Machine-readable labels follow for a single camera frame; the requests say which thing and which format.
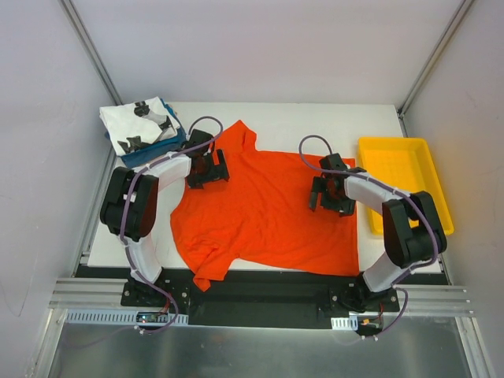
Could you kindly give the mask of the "orange t shirt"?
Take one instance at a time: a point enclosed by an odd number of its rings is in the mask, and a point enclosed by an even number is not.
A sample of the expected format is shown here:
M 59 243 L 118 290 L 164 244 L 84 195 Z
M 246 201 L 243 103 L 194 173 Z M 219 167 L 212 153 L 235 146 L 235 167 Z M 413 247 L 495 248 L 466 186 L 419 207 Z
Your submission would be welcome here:
M 236 259 L 331 276 L 359 273 L 355 215 L 309 209 L 319 158 L 260 151 L 242 121 L 217 140 L 230 179 L 186 188 L 171 214 L 176 249 L 206 291 Z

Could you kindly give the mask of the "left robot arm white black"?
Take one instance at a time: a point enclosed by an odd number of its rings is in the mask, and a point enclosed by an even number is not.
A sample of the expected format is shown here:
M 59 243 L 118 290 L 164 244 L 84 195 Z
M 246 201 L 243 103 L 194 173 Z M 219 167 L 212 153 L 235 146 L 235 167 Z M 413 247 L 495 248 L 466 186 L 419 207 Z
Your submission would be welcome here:
M 99 218 L 115 235 L 130 267 L 130 276 L 140 284 L 139 297 L 148 306 L 175 307 L 174 298 L 158 282 L 162 267 L 156 257 L 151 233 L 157 220 L 158 195 L 177 180 L 192 189 L 230 178 L 224 151 L 215 148 L 218 135 L 194 129 L 182 150 L 168 152 L 134 170 L 113 170 Z

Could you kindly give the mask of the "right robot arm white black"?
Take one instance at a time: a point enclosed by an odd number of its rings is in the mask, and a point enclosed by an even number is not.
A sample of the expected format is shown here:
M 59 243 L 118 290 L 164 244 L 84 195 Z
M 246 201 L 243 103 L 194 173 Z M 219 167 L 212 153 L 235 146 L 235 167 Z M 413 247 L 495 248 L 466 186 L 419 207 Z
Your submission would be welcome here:
M 351 169 L 339 154 L 323 157 L 319 165 L 321 174 L 313 178 L 309 197 L 311 210 L 321 206 L 348 217 L 360 202 L 382 217 L 384 252 L 338 295 L 339 304 L 348 310 L 373 310 L 394 285 L 446 250 L 433 197 L 426 191 L 393 188 L 362 168 Z

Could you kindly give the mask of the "beige folded shirt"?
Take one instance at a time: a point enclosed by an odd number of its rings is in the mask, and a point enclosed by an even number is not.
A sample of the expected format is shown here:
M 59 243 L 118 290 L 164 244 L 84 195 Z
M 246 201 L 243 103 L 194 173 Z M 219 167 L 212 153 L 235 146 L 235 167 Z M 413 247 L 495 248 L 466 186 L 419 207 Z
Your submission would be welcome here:
M 146 168 L 146 165 L 139 165 L 139 166 L 130 168 L 130 170 L 132 170 L 133 172 L 137 173 L 137 172 L 142 171 L 145 168 Z

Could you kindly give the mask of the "yellow plastic tray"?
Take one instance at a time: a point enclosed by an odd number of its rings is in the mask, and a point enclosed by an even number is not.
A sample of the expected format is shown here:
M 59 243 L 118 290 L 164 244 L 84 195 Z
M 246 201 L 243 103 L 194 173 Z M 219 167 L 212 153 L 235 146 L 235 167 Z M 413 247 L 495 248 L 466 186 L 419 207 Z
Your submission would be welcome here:
M 361 137 L 358 160 L 363 169 L 392 187 L 410 192 L 427 191 L 433 197 L 445 234 L 454 233 L 447 201 L 425 139 Z

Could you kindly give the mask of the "white black printed folded shirt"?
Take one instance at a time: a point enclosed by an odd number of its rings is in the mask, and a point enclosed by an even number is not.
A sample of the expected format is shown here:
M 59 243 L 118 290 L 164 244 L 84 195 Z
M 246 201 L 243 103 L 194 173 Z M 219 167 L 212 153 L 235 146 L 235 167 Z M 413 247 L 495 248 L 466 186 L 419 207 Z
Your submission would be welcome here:
M 122 106 L 103 106 L 99 117 L 117 156 L 176 137 L 181 123 L 159 97 Z

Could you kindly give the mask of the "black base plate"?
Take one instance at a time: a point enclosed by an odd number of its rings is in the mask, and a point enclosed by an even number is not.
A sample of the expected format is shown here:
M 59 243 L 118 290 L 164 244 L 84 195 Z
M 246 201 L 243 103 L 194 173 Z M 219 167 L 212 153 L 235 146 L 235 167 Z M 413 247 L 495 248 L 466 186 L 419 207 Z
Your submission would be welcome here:
M 188 317 L 191 325 L 255 328 L 329 328 L 331 320 L 352 309 L 397 313 L 398 296 L 389 290 L 362 301 L 353 277 L 307 272 L 232 270 L 206 291 L 189 269 L 162 269 L 153 287 L 129 277 L 122 306 L 161 309 L 171 295 L 169 312 Z

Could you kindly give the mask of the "left aluminium frame post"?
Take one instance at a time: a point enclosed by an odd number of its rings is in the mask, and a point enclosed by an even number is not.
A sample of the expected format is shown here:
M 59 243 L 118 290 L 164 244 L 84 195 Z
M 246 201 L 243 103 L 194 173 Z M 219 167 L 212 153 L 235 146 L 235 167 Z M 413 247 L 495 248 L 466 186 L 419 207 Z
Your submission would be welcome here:
M 65 15 L 67 16 L 69 23 L 72 25 L 81 45 L 83 46 L 87 56 L 89 57 L 91 64 L 93 65 L 95 71 L 98 74 L 103 87 L 105 88 L 107 94 L 109 95 L 111 101 L 114 105 L 119 106 L 123 104 L 122 98 L 104 64 L 98 49 L 91 38 L 89 31 L 74 1 L 71 0 L 60 0 L 59 1 Z

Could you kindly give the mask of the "aluminium frame post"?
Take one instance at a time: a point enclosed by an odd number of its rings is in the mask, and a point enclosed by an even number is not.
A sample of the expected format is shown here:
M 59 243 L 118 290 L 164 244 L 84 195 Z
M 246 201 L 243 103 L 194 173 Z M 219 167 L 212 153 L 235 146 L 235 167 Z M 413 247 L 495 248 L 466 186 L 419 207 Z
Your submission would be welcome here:
M 83 46 L 87 56 L 89 57 L 91 64 L 93 65 L 95 71 L 98 74 L 103 87 L 105 88 L 107 94 L 109 95 L 111 101 L 114 105 L 119 106 L 123 104 L 122 98 L 104 64 L 98 49 L 91 38 L 89 31 L 74 1 L 71 0 L 60 0 L 59 1 L 65 15 L 67 16 L 69 23 L 72 25 L 81 45 Z
M 413 84 L 405 99 L 402 101 L 401 105 L 397 108 L 398 118 L 402 120 L 411 105 L 416 100 L 417 96 L 420 94 L 423 86 L 428 82 L 429 77 L 435 70 L 435 67 L 440 62 L 443 54 L 447 50 L 447 47 L 450 45 L 452 39 L 457 33 L 458 29 L 461 27 L 465 18 L 467 17 L 469 11 L 475 4 L 475 0 L 463 0 L 460 1 L 458 6 L 456 7 L 453 15 L 450 17 L 446 27 L 443 29 L 440 37 L 435 43 L 431 53 L 428 55 L 427 60 L 422 65 L 421 70 L 419 71 L 417 77 L 413 81 Z

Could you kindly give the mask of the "right aluminium frame post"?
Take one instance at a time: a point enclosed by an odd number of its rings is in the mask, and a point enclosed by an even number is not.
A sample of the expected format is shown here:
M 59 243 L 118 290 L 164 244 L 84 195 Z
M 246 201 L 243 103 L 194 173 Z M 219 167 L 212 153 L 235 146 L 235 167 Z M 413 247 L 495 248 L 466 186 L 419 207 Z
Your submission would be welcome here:
M 419 71 L 417 77 L 413 81 L 413 84 L 405 99 L 402 101 L 401 105 L 397 108 L 398 118 L 402 120 L 411 105 L 416 100 L 417 96 L 420 94 L 423 86 L 428 82 L 429 77 L 435 70 L 435 67 L 440 62 L 443 54 L 447 50 L 447 47 L 450 45 L 452 39 L 457 33 L 458 29 L 461 27 L 465 18 L 467 17 L 469 11 L 475 4 L 475 0 L 463 0 L 460 1 L 458 6 L 456 7 L 453 15 L 450 17 L 446 27 L 443 29 L 440 37 L 435 43 L 431 53 L 428 55 L 427 60 L 422 65 L 421 70 Z

